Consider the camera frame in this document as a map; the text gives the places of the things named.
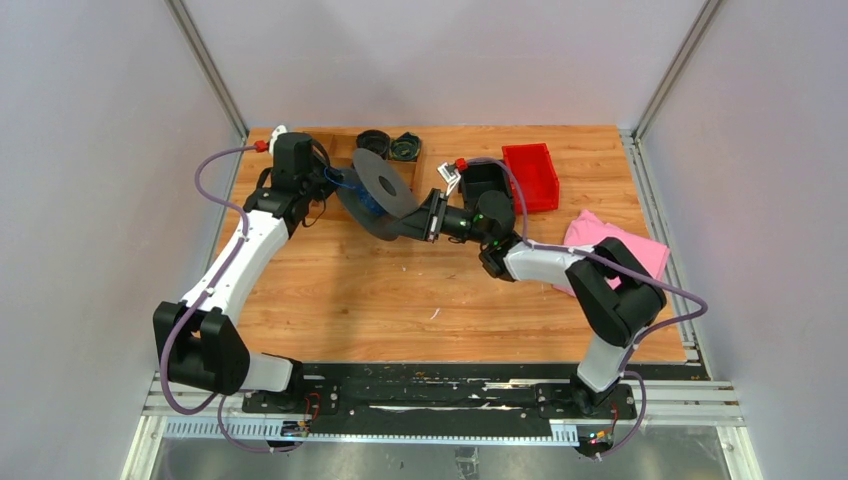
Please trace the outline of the grey filament spool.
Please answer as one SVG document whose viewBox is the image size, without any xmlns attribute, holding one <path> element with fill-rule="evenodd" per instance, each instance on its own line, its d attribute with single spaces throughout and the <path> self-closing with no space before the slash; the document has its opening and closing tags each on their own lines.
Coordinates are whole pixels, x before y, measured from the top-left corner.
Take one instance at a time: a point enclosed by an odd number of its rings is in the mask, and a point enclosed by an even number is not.
<svg viewBox="0 0 848 480">
<path fill-rule="evenodd" d="M 356 148 L 352 167 L 339 169 L 342 188 L 336 191 L 345 210 L 372 236 L 393 241 L 388 225 L 415 211 L 419 203 L 399 173 L 375 153 Z"/>
</svg>

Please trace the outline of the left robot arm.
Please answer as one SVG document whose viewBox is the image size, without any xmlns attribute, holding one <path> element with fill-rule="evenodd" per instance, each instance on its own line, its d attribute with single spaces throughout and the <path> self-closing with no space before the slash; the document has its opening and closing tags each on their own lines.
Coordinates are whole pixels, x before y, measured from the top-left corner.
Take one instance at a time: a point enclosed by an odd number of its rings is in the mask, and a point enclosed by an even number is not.
<svg viewBox="0 0 848 480">
<path fill-rule="evenodd" d="M 166 385 L 190 386 L 220 395 L 267 391 L 283 413 L 298 411 L 306 400 L 300 362 L 252 352 L 237 324 L 256 282 L 272 257 L 307 226 L 313 205 L 335 192 L 328 179 L 330 158 L 311 135 L 276 128 L 268 141 L 252 145 L 270 153 L 256 189 L 244 205 L 216 198 L 239 217 L 234 233 L 209 270 L 178 302 L 163 302 L 153 325 Z"/>
</svg>

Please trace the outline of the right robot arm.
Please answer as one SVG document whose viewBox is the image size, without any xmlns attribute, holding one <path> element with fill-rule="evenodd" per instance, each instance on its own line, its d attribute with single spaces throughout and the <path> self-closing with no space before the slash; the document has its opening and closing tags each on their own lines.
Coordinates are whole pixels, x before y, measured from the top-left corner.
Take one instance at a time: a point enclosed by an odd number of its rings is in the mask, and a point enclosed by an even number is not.
<svg viewBox="0 0 848 480">
<path fill-rule="evenodd" d="M 569 287 L 593 332 L 570 379 L 571 402 L 580 414 L 598 416 L 611 404 L 637 335 L 653 324 L 666 296 L 621 240 L 606 237 L 568 250 L 524 239 L 515 220 L 512 201 L 502 191 L 483 192 L 466 210 L 448 205 L 441 191 L 432 190 L 424 204 L 388 228 L 395 236 L 428 242 L 440 235 L 475 242 L 484 270 L 496 279 Z"/>
</svg>

